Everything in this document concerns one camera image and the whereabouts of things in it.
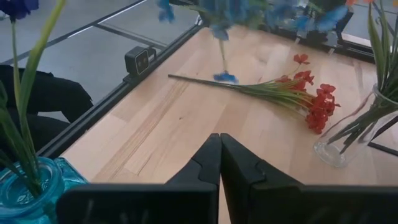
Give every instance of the person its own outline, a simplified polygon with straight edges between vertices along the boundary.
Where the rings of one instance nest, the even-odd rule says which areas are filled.
[[[22,78],[24,69],[20,68],[19,73]],[[2,81],[8,96],[7,110],[19,129],[12,66],[0,65],[0,81]],[[90,95],[79,83],[54,77],[51,73],[38,71],[27,106],[27,122],[35,150],[38,151],[44,147],[92,106]],[[53,111],[61,111],[69,123],[38,115],[39,112]],[[2,128],[0,128],[0,150],[3,150],[15,162],[16,158],[7,145],[7,139]]]

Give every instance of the blue glass vase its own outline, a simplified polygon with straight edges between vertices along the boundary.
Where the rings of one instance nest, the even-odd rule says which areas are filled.
[[[39,167],[44,192],[36,199],[17,175],[9,169],[0,172],[0,223],[56,223],[55,204],[61,194],[88,183],[64,158],[39,157]]]

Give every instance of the clear glass vase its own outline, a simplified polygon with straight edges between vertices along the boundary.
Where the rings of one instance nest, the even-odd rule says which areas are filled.
[[[383,96],[375,85],[355,111],[321,136],[314,150],[329,165],[347,166],[381,127],[398,116],[397,110],[398,103]]]

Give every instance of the wooden table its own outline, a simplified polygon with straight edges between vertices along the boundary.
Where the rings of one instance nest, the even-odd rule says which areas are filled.
[[[376,81],[375,66],[328,55],[261,31],[235,27],[226,43],[229,71],[240,84],[259,83],[293,72],[295,54],[308,54],[315,85],[337,87],[328,126],[352,112]],[[168,58],[63,157],[89,181],[163,183],[178,172],[211,133],[229,133],[257,156],[305,184],[398,184],[398,157],[366,148],[348,167],[336,169],[314,153],[319,136],[304,118],[233,91],[182,82],[167,74],[212,79],[220,72],[218,41],[202,29]],[[378,138],[396,146],[398,130]],[[220,223],[229,223],[220,192]]]

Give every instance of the floor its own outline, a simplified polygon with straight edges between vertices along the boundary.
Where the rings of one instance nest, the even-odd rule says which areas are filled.
[[[160,23],[155,0],[68,0],[40,61],[39,70],[80,83],[97,103],[121,83],[127,71],[124,54],[135,46],[153,45],[158,51],[195,22],[197,13],[175,7],[176,21]],[[40,9],[17,23],[19,66],[40,35],[55,1],[40,0]],[[395,24],[396,9],[385,1],[387,19]],[[367,39],[367,5],[354,5],[345,33]],[[11,64],[11,26],[0,21],[0,63]],[[65,120],[60,113],[46,116]]]

